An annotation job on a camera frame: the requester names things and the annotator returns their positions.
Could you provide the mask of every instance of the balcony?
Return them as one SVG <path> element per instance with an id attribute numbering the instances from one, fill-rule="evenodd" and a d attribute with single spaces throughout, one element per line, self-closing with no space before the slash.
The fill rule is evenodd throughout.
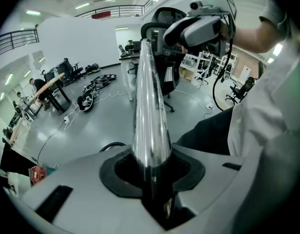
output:
<path id="1" fill-rule="evenodd" d="M 119 6 L 109 6 L 109 7 L 91 10 L 79 14 L 76 17 L 106 20 L 106 19 L 121 18 L 121 17 L 140 17 L 143 14 L 144 14 L 143 5 L 119 5 Z"/>
<path id="2" fill-rule="evenodd" d="M 0 55 L 15 48 L 39 42 L 36 29 L 17 30 L 0 35 Z"/>

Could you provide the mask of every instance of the black cable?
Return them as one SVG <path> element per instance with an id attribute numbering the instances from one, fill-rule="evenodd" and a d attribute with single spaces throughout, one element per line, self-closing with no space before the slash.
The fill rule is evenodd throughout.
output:
<path id="1" fill-rule="evenodd" d="M 224 67 L 223 69 L 221 70 L 221 72 L 219 73 L 219 75 L 217 76 L 217 79 L 215 80 L 214 82 L 214 85 L 213 85 L 213 99 L 214 99 L 214 102 L 216 104 L 216 106 L 221 110 L 223 111 L 223 109 L 220 108 L 220 106 L 218 106 L 217 104 L 217 101 L 216 101 L 216 98 L 215 98 L 215 86 L 216 86 L 216 83 L 218 82 L 218 80 L 224 75 L 225 73 L 225 69 L 228 65 L 228 62 L 229 62 L 229 59 L 230 59 L 230 56 L 231 56 L 231 51 L 232 51 L 232 43 L 233 43 L 233 38 L 230 39 L 230 46 L 229 46 L 229 51 L 228 51 L 228 55 L 227 55 L 227 60 L 224 64 Z"/>
<path id="2" fill-rule="evenodd" d="M 126 146 L 126 145 L 122 142 L 112 142 L 112 143 L 104 146 L 99 152 L 104 152 L 105 150 L 107 150 L 109 147 L 112 147 L 112 146 Z"/>
<path id="3" fill-rule="evenodd" d="M 62 125 L 63 125 L 64 122 L 65 122 L 65 120 L 62 122 L 62 124 L 60 125 L 60 127 L 58 128 L 58 130 L 57 130 L 56 132 L 54 132 L 52 135 L 50 135 L 50 136 L 47 138 L 47 140 L 45 141 L 44 145 L 42 146 L 42 148 L 41 148 L 41 150 L 39 151 L 39 154 L 38 154 L 38 156 L 37 156 L 37 164 L 38 164 L 38 158 L 39 158 L 39 155 L 41 154 L 41 152 L 42 152 L 44 146 L 46 145 L 47 141 L 50 139 L 51 136 L 54 136 L 56 133 L 59 132 L 59 129 L 62 127 Z"/>

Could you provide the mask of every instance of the gray floor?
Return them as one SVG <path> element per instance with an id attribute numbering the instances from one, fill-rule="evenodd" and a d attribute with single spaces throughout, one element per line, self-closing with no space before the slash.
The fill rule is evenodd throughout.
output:
<path id="1" fill-rule="evenodd" d="M 64 87 L 65 93 L 72 100 L 70 108 L 60 116 L 51 112 L 54 110 L 53 106 L 47 111 L 42 109 L 28 134 L 25 152 L 37 158 L 46 139 L 59 128 L 65 115 L 77 106 L 76 99 L 82 94 L 83 86 L 89 84 L 90 80 L 96 76 L 117 74 L 117 79 L 104 88 L 104 93 L 99 99 L 107 97 L 109 93 L 115 95 L 117 91 L 124 94 L 126 90 L 120 68 L 120 66 L 115 66 L 103 69 L 99 73 L 87 76 L 86 79 L 82 78 L 78 83 Z M 184 79 L 177 86 L 177 90 L 192 94 L 202 106 L 210 101 L 209 96 Z M 166 97 L 165 100 L 175 109 L 175 112 L 171 113 L 169 108 L 166 107 L 172 142 L 177 141 L 182 134 L 191 130 L 207 113 L 192 97 L 177 91 L 173 91 L 171 98 Z M 64 101 L 62 95 L 59 96 L 58 101 Z M 57 162 L 62 166 L 76 158 L 97 153 L 102 147 L 114 141 L 131 144 L 133 138 L 133 109 L 134 101 L 129 101 L 127 95 L 110 97 L 100 101 L 94 105 L 90 112 L 81 112 L 67 131 L 64 131 L 64 123 L 60 131 L 47 141 L 39 161 L 49 166 L 54 166 Z M 76 116 L 78 110 L 69 116 L 70 120 Z M 219 110 L 216 108 L 211 115 L 218 112 Z"/>

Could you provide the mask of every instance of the cable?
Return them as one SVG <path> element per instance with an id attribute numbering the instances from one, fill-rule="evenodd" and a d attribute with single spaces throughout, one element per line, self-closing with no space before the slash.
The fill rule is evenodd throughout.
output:
<path id="1" fill-rule="evenodd" d="M 112 146 L 126 146 L 126 145 L 122 142 L 112 142 L 112 143 L 104 146 L 99 152 L 104 152 L 105 150 L 107 150 L 109 147 L 112 147 Z"/>
<path id="2" fill-rule="evenodd" d="M 198 101 L 195 97 L 193 97 L 193 95 L 187 94 L 187 93 L 185 93 L 185 92 L 183 92 L 183 91 L 179 91 L 179 90 L 175 90 L 175 91 L 184 93 L 185 95 L 188 95 L 188 96 L 191 96 L 196 102 L 199 103 L 199 101 Z M 211 112 L 211 113 L 213 112 L 212 110 L 209 110 L 208 108 L 202 107 L 200 103 L 199 103 L 199 105 L 200 105 L 200 107 L 201 107 L 202 109 L 205 109 L 205 110 L 207 110 L 207 111 L 209 111 L 209 112 Z"/>
<path id="3" fill-rule="evenodd" d="M 215 82 L 214 82 L 214 85 L 213 85 L 213 100 L 214 100 L 216 106 L 217 106 L 221 111 L 223 111 L 223 109 L 221 109 L 221 107 L 218 106 L 217 101 L 216 101 L 216 98 L 215 98 L 215 86 L 216 86 L 216 83 L 218 82 L 218 80 L 219 80 L 219 79 L 224 75 L 224 73 L 225 73 L 225 69 L 226 69 L 226 67 L 227 67 L 227 65 L 228 65 L 228 62 L 229 62 L 229 59 L 230 59 L 230 56 L 231 56 L 232 43 L 233 43 L 233 38 L 230 39 L 230 46 L 229 46 L 229 51 L 228 51 L 228 55 L 227 55 L 227 60 L 226 60 L 226 62 L 225 62 L 225 64 L 224 64 L 223 69 L 221 70 L 221 72 L 220 72 L 219 75 L 217 76 L 217 78 L 216 78 L 216 80 L 215 80 Z"/>
<path id="4" fill-rule="evenodd" d="M 64 122 L 65 122 L 65 120 L 62 122 L 62 124 L 60 125 L 60 127 L 58 128 L 58 130 L 57 130 L 56 132 L 54 132 L 52 135 L 50 135 L 50 136 L 47 138 L 47 140 L 45 141 L 44 145 L 42 146 L 42 148 L 41 148 L 41 150 L 40 150 L 40 152 L 39 152 L 39 154 L 38 154 L 38 156 L 37 156 L 37 164 L 38 164 L 38 158 L 39 158 L 39 155 L 41 154 L 41 152 L 42 152 L 44 146 L 46 145 L 47 141 L 50 139 L 51 136 L 54 136 L 56 133 L 59 132 L 59 130 L 60 130 L 60 128 L 62 127 L 62 125 L 63 125 Z"/>
<path id="5" fill-rule="evenodd" d="M 203 115 L 203 118 L 204 119 L 207 119 L 207 118 L 205 118 L 205 115 L 211 115 L 212 113 L 205 113 L 204 115 Z"/>
<path id="6" fill-rule="evenodd" d="M 104 99 L 100 99 L 100 100 L 94 102 L 94 104 L 97 103 L 97 102 L 99 102 L 99 101 L 106 100 L 106 99 L 108 99 L 109 97 L 115 97 L 115 96 L 117 96 L 117 95 L 119 95 L 119 96 L 124 96 L 124 95 L 126 95 L 126 94 L 127 94 L 127 93 L 125 93 L 125 94 L 120 94 L 120 91 L 117 91 L 117 93 L 116 93 L 114 96 L 112 96 L 111 93 L 109 93 L 107 97 L 105 97 Z"/>
<path id="7" fill-rule="evenodd" d="M 99 101 L 106 100 L 106 99 L 108 99 L 109 97 L 115 97 L 115 96 L 117 96 L 117 95 L 119 95 L 119 96 L 124 96 L 124 95 L 126 95 L 126 94 L 127 94 L 127 93 L 125 93 L 125 94 L 120 94 L 120 91 L 117 91 L 117 93 L 116 93 L 114 96 L 112 96 L 111 93 L 109 93 L 108 96 L 107 96 L 106 98 L 100 99 L 100 100 L 94 102 L 94 104 L 96 104 L 96 103 L 99 102 Z M 80 113 L 81 111 L 82 111 L 82 110 L 78 111 L 77 115 L 71 120 L 71 123 L 70 123 L 69 126 L 68 126 L 68 124 L 65 126 L 64 131 L 67 131 L 67 130 L 71 127 L 72 122 L 76 119 L 76 117 L 78 117 L 78 115 L 79 115 L 79 113 Z"/>

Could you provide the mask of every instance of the desk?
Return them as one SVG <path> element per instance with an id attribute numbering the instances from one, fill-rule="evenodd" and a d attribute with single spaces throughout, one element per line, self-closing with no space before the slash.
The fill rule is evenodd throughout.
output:
<path id="1" fill-rule="evenodd" d="M 123 80 L 124 80 L 124 86 L 126 88 L 126 92 L 129 96 L 129 100 L 132 101 L 132 96 L 131 96 L 131 92 L 133 90 L 135 90 L 134 87 L 131 86 L 130 83 L 130 79 L 129 79 L 129 74 L 127 73 L 127 71 L 129 70 L 129 63 L 131 62 L 132 59 L 139 59 L 140 57 L 140 53 L 134 53 L 128 57 L 123 57 L 120 58 L 120 62 L 121 62 L 121 69 L 122 69 L 122 74 L 123 74 Z"/>
<path id="2" fill-rule="evenodd" d="M 60 74 L 58 77 L 55 77 L 53 79 L 51 79 L 48 83 L 46 83 L 43 87 L 41 87 L 40 90 L 38 90 L 35 95 L 32 97 L 32 99 L 29 101 L 29 105 L 31 105 L 43 92 L 45 92 L 46 97 L 49 99 L 49 101 L 53 104 L 53 106 L 59 111 L 61 111 L 62 113 L 65 112 L 67 109 L 64 109 L 59 102 L 55 99 L 55 97 L 52 95 L 52 93 L 48 90 L 48 88 L 50 86 L 52 86 L 53 84 L 56 83 L 59 91 L 62 93 L 63 97 L 67 100 L 67 102 L 69 103 L 69 105 L 71 105 L 71 101 L 69 100 L 69 98 L 66 96 L 66 94 L 64 93 L 64 91 L 61 88 L 60 82 L 59 80 L 64 76 L 64 74 Z"/>

